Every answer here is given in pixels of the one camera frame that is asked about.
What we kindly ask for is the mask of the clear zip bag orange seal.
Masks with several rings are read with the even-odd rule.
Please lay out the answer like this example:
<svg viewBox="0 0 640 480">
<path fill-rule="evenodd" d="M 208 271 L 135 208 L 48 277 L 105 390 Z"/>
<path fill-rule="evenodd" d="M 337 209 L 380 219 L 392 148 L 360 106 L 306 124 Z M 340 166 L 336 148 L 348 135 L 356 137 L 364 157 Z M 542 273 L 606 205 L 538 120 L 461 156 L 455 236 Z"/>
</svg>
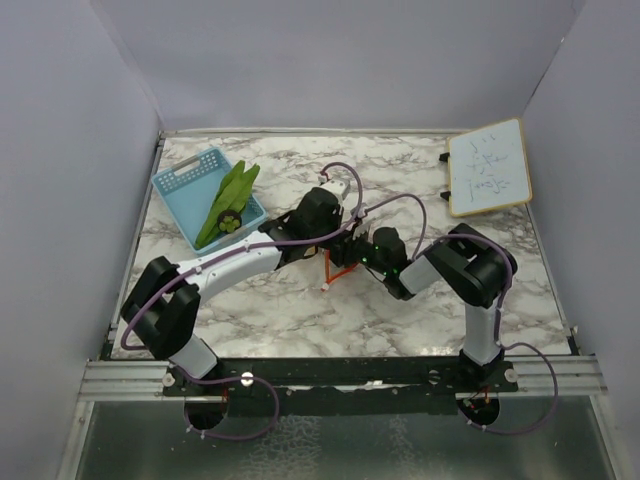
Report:
<svg viewBox="0 0 640 480">
<path fill-rule="evenodd" d="M 324 252 L 324 283 L 321 286 L 322 292 L 326 292 L 333 283 L 335 283 L 341 277 L 351 273 L 358 266 L 358 264 L 353 264 L 351 266 L 342 268 L 339 271 L 333 272 L 331 265 L 332 262 L 330 259 L 330 252 L 326 250 Z"/>
</svg>

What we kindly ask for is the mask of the green fake lettuce leaf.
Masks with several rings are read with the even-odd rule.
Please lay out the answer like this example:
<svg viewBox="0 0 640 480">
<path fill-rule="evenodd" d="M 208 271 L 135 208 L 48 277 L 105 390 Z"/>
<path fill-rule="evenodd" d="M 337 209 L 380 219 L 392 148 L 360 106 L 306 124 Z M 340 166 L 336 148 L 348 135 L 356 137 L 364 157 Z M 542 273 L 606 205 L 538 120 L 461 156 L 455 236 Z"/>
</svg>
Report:
<svg viewBox="0 0 640 480">
<path fill-rule="evenodd" d="M 251 168 L 245 169 L 245 162 L 240 161 L 225 175 L 212 202 L 208 216 L 196 237 L 196 249 L 208 246 L 220 234 L 225 234 L 217 226 L 218 217 L 222 212 L 234 210 L 242 216 L 248 205 L 253 184 L 259 172 L 259 165 L 253 165 Z"/>
</svg>

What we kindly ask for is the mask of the dark round fake food slice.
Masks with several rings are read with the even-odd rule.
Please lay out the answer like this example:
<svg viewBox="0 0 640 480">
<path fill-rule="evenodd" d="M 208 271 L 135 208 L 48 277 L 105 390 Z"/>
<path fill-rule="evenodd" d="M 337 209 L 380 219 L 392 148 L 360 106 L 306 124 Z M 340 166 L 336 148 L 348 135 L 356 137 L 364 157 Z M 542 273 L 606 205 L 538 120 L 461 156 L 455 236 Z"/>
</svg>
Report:
<svg viewBox="0 0 640 480">
<path fill-rule="evenodd" d="M 242 226 L 242 216 L 234 210 L 224 211 L 218 217 L 217 226 L 225 234 L 234 233 Z"/>
</svg>

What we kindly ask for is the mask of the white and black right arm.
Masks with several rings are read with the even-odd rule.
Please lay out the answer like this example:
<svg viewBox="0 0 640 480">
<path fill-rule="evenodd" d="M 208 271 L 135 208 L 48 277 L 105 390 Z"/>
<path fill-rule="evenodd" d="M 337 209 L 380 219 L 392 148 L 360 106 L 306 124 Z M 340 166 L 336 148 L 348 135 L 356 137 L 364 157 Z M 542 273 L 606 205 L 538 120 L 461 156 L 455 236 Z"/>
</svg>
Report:
<svg viewBox="0 0 640 480">
<path fill-rule="evenodd" d="M 459 354 L 459 378 L 469 390 L 491 384 L 505 349 L 499 330 L 504 297 L 518 265 L 504 247 L 458 224 L 410 259 L 396 229 L 381 227 L 373 234 L 347 231 L 327 244 L 338 267 L 361 265 L 380 276 L 387 291 L 408 301 L 442 280 L 464 304 L 465 337 Z"/>
</svg>

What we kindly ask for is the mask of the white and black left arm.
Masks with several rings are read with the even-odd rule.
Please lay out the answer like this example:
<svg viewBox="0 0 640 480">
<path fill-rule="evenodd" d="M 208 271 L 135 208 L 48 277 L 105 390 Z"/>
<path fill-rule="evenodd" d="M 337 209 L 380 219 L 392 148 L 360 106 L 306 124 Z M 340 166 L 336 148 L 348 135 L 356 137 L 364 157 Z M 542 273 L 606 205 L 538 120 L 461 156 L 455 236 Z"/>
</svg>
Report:
<svg viewBox="0 0 640 480">
<path fill-rule="evenodd" d="M 199 308 L 214 296 L 251 277 L 307 259 L 346 228 L 343 202 L 349 187 L 330 180 L 307 192 L 298 206 L 263 223 L 242 240 L 182 263 L 160 256 L 143 270 L 120 316 L 127 323 L 121 347 L 135 350 L 135 335 L 156 360 L 186 372 L 186 382 L 206 395 L 220 385 L 219 357 L 194 333 Z"/>
</svg>

